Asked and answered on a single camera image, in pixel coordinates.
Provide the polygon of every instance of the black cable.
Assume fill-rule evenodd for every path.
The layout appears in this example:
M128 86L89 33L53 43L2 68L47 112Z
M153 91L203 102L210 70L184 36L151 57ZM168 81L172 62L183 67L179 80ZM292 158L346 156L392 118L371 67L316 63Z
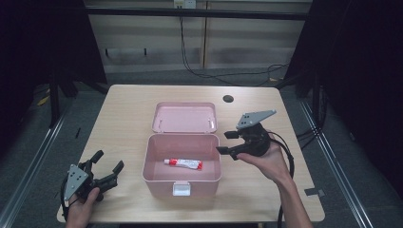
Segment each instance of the black cable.
M65 205L65 189L66 189L67 178L68 178L68 176L65 177L65 179L62 182L62 186L60 188L60 204L62 205L62 209L63 209L62 216L65 218L65 221L67 221L67 217L68 217L68 207L66 207L66 205Z
M326 117L327 117L327 106L328 106L328 102L329 99L326 96L326 93L324 92L324 88L323 86L320 88L321 91L321 116L320 116L320 123L319 123L319 127L323 128L323 125L325 125L325 121L326 121Z
M79 200L79 198L77 198L75 201L73 201L72 203L68 204L68 207L70 207L72 204L74 204L74 202L76 202L77 200Z
M285 154L287 155L287 159L288 159L288 162L290 165L289 172L290 172L290 176L292 179L294 177L294 172L295 172L294 157L290 152L290 148L288 147L287 142L285 142L285 140L279 134L277 134L275 132L269 131L267 133L271 133L273 135L278 136L284 142L284 143L281 143L277 140L270 139L270 142L278 144L284 150ZM281 226L282 226L282 215L283 215L282 206L280 206L279 210L278 210L278 228L281 228Z
M298 141L301 142L301 141L304 141L304 140L306 140L306 139L309 139L309 138L312 137L312 135L317 135L317 134L319 134L320 131L321 131L320 128L309 129L309 130L307 131L307 133L301 134L301 135L297 136Z
M310 128L310 129L304 131L303 133L297 134L297 138L300 138L300 137L306 136L306 135L311 135L311 134L314 133L316 130L319 130L319 128L318 128L318 127Z
M183 19L182 17L180 17L180 23L181 23L181 41L182 41L182 62L184 67L193 75L196 75L200 78L203 79L216 79L220 82L229 84L231 86L242 86L242 85L238 85L238 84L234 84L234 83L230 83L228 81L225 81L223 79L220 79L220 77L225 77L225 76L234 76L234 75L260 75L260 74L265 74L267 73L267 78L260 84L257 85L250 85L250 86L263 86L264 84L266 84L269 80L270 80L270 73L276 70L279 70L283 67L287 67L289 64L285 64L285 65L271 65L269 67L267 67L266 71L262 71L262 72L249 72L249 73L226 73L226 74L218 74L218 75L210 75L210 74L204 74L204 73L197 73L195 72L189 65L188 61L187 61L187 57L186 57L186 48L185 48L185 44L184 44L184 37L183 37Z
M311 138L311 140L309 140L306 144L304 144L304 145L301 147L301 150L303 150L303 149L304 149L309 143L311 143L316 137L317 137L317 134L315 134L314 137Z

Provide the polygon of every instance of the toothpaste tube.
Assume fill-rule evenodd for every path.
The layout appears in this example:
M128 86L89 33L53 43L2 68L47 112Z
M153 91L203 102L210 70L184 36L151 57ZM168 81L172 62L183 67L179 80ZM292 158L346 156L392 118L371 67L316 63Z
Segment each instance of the toothpaste tube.
M181 160L181 159L168 159L163 160L163 163L171 166L186 167L190 169L202 170L202 161L198 160Z

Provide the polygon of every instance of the human hand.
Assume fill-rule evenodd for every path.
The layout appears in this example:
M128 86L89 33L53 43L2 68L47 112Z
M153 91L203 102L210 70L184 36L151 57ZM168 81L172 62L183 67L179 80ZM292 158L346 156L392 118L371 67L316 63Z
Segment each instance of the human hand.
M86 227L89 222L89 218L92 214L92 206L100 193L99 188L94 188L89 192L86 200L78 199L74 194L69 200L68 217L66 227Z
M269 133L269 136L271 139L274 139L273 134ZM239 153L237 158L255 165L266 178L275 183L291 177L282 155L281 147L275 142L270 143L269 149L261 157Z

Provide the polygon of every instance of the table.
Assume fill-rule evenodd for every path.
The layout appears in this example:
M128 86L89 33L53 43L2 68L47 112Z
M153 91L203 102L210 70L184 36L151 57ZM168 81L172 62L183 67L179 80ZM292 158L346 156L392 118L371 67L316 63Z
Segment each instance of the table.
M234 102L226 103L223 96ZM318 196L307 197L313 188L311 176L299 149L287 111L275 88L184 85L113 85L86 144L81 162L102 149L103 158L93 166L96 177L111 173L119 160L125 168L119 185L105 193L94 208L91 222L265 222L277 220L280 206L278 189L253 165L221 156L219 188L215 197L197 199L176 197L156 199L143 179L151 124L160 102L208 102L216 106L221 145L234 146L243 140L227 140L223 133L235 130L244 112L275 109L278 113L262 125L281 135L295 158L295 182L312 221L324 219ZM61 210L57 215L64 221Z

